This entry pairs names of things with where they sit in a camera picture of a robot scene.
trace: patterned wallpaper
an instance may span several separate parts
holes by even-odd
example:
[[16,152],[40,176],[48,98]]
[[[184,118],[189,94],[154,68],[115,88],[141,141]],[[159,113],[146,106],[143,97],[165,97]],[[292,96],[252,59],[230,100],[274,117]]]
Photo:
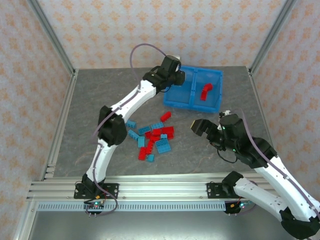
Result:
[[26,0],[2,1],[0,16],[0,239],[11,240],[70,76]]
[[284,164],[320,200],[320,4],[297,1],[254,76]]
[[[73,66],[128,68],[148,42],[193,66],[250,67],[285,0],[39,0]],[[134,66],[162,55],[137,49]]]

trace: blue plastic bin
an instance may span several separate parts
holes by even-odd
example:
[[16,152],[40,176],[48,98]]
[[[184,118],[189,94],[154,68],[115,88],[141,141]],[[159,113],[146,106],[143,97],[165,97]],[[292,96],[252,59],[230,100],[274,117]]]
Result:
[[[167,88],[163,104],[180,109],[218,113],[222,100],[223,72],[193,66],[181,66],[181,70],[185,72],[183,85],[172,85],[170,90]],[[201,93],[208,83],[213,85],[213,89],[207,93],[206,101],[202,101]]]

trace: gray floor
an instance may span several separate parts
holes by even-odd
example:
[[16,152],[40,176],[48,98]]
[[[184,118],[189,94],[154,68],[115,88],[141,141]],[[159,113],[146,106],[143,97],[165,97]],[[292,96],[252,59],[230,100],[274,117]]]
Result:
[[[253,136],[267,140],[258,103],[244,66],[212,67],[223,71],[223,93],[221,111],[242,108],[246,114]],[[138,68],[139,76],[149,68]],[[82,176],[89,168],[96,145],[89,139],[98,124],[99,110],[103,105],[111,106],[125,97],[137,85],[129,68],[80,70],[63,133],[62,143],[54,172],[55,177]],[[209,119],[218,122],[218,114],[202,113],[163,105],[163,93],[147,101],[132,116],[138,127],[159,122],[166,111],[172,117],[165,123],[175,127],[175,138],[170,141],[172,151],[158,155],[155,162],[138,160],[137,142],[129,136],[115,150],[106,174],[114,175],[156,175],[251,171],[249,167],[237,162],[222,161],[205,137],[195,135],[190,126],[196,119]],[[232,152],[222,155],[231,161]]]
[[37,212],[29,240],[294,240],[264,209],[228,217],[221,211]]

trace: blue lego brick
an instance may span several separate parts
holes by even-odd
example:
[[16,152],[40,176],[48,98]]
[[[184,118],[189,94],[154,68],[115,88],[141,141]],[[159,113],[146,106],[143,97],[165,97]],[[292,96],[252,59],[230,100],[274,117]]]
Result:
[[155,146],[156,146],[156,149],[158,150],[159,154],[163,154],[163,153],[171,151],[171,147],[169,145],[167,138],[156,141]]
[[164,127],[164,124],[162,122],[158,122],[158,123],[155,123],[155,124],[151,125],[152,130],[153,129],[160,129],[160,128],[163,128],[163,127]]
[[128,131],[128,134],[130,137],[132,137],[134,140],[138,141],[139,135],[136,134],[134,131],[132,131],[131,129]]
[[138,148],[141,148],[144,146],[145,146],[145,137],[144,136],[138,137]]
[[153,163],[155,161],[155,155],[150,154],[146,157],[146,161],[149,163]]
[[125,125],[129,128],[135,129],[137,126],[137,123],[135,121],[128,120]]
[[139,135],[143,135],[143,134],[145,134],[146,132],[149,132],[150,130],[151,130],[151,129],[150,129],[149,126],[144,126],[144,127],[138,129],[138,133],[139,133]]

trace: wall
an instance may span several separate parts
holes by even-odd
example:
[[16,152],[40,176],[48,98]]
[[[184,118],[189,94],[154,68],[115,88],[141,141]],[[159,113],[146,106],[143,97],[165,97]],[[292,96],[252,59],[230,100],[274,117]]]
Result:
[[254,76],[283,162],[320,200],[320,5],[297,1]]
[[0,239],[47,160],[70,79],[26,0],[0,3]]
[[[73,66],[128,68],[148,42],[193,66],[250,66],[285,0],[39,0]],[[150,47],[135,67],[160,64]]]

